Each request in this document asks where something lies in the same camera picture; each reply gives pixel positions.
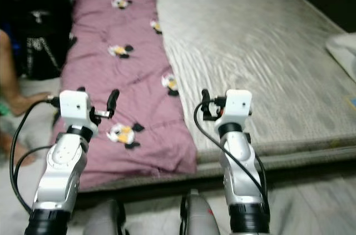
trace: black bag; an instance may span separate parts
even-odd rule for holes
[[[21,45],[16,65],[32,79],[59,77],[71,28],[69,0],[0,0],[0,22],[11,25]]]
[[[60,19],[48,11],[30,11],[17,22],[17,31],[23,48],[22,73],[37,80],[59,77],[69,41],[69,34],[60,26]]]

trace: wire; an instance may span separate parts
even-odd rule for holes
[[[28,157],[30,154],[34,153],[34,152],[37,152],[37,151],[40,151],[40,150],[43,150],[43,149],[50,149],[52,147],[52,145],[49,145],[49,146],[42,146],[42,147],[37,147],[35,149],[31,149],[29,150],[27,153],[25,153],[17,162],[16,164],[16,168],[15,168],[15,172],[13,174],[13,178],[14,178],[14,181],[15,181],[15,185],[16,185],[16,188],[18,189],[18,184],[17,184],[17,178],[18,178],[18,171],[20,169],[20,166],[22,164],[22,162],[26,159],[26,157]]]
[[[24,114],[20,124],[18,125],[17,130],[15,131],[15,134],[13,136],[12,139],[12,144],[11,144],[11,151],[10,151],[10,182],[11,182],[11,187],[16,195],[16,198],[18,199],[18,201],[20,202],[20,204],[23,206],[23,208],[29,213],[31,214],[31,208],[26,204],[26,202],[24,201],[24,199],[22,198],[20,192],[17,189],[17,184],[14,181],[14,171],[13,171],[13,164],[14,164],[14,155],[15,155],[15,147],[16,147],[16,142],[17,142],[17,137],[20,133],[21,128],[23,127],[24,122],[26,121],[29,113],[31,112],[31,110],[38,104],[40,103],[45,103],[46,101],[37,101],[34,104],[32,104],[29,109],[27,110],[26,114]]]
[[[262,199],[265,203],[266,209],[268,214],[270,213],[270,209],[269,209],[269,204],[268,204],[268,197],[267,197],[267,183],[266,183],[266,171],[265,168],[260,160],[260,158],[257,156],[256,154],[256,159],[260,164],[261,170],[262,170],[262,174],[263,174],[263,181],[264,181],[264,187],[265,190],[262,189],[262,186],[257,182],[257,180],[254,178],[254,176],[252,176],[252,174],[240,163],[239,160],[237,160],[228,150],[226,150],[224,148],[224,146],[221,146],[220,143],[215,140],[211,135],[209,135],[199,124],[198,119],[197,119],[197,112],[199,110],[199,108],[201,107],[202,102],[200,102],[194,109],[194,122],[197,126],[197,128],[200,130],[200,132],[202,134],[204,134],[209,140],[211,140],[214,144],[216,144],[216,146],[218,146],[225,154],[227,154],[246,174],[247,176],[249,176],[249,178],[253,181],[253,183],[256,185],[257,189],[259,190],[259,192],[262,195]]]
[[[260,157],[258,156],[258,154],[256,152],[255,152],[255,156],[256,156],[257,162],[260,165],[260,168],[262,171],[263,190],[264,190],[266,196],[268,197],[266,169],[265,169],[265,166],[263,165]]]

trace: pink blanket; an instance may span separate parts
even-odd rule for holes
[[[68,53],[62,89],[84,86],[98,109],[106,108],[112,89],[120,90],[113,119],[104,119],[90,142],[82,189],[127,176],[196,171],[196,147],[179,96],[169,95],[161,83],[172,70],[162,35],[151,23],[157,20],[156,0],[131,1],[120,9],[112,0],[75,0],[72,33],[77,42]],[[130,45],[133,50],[126,58],[112,56],[108,47],[113,45]],[[110,141],[106,133],[116,123],[144,127],[135,132],[140,145],[130,148]],[[58,121],[54,135],[63,130]]]

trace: gray mattress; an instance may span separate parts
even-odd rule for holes
[[[324,48],[329,36],[342,31],[304,0],[158,0],[158,12],[186,124],[198,148],[198,172],[125,178],[88,191],[221,174],[219,150],[193,122],[202,88],[214,95],[228,88],[253,93],[247,129],[267,169],[356,157],[356,111],[345,99],[356,96],[356,84]],[[31,84],[28,93],[48,86],[56,92],[57,84]],[[32,147],[47,143],[52,116],[52,111],[38,111],[25,126],[23,135],[30,139],[24,140]],[[211,126],[206,128],[213,134]]]

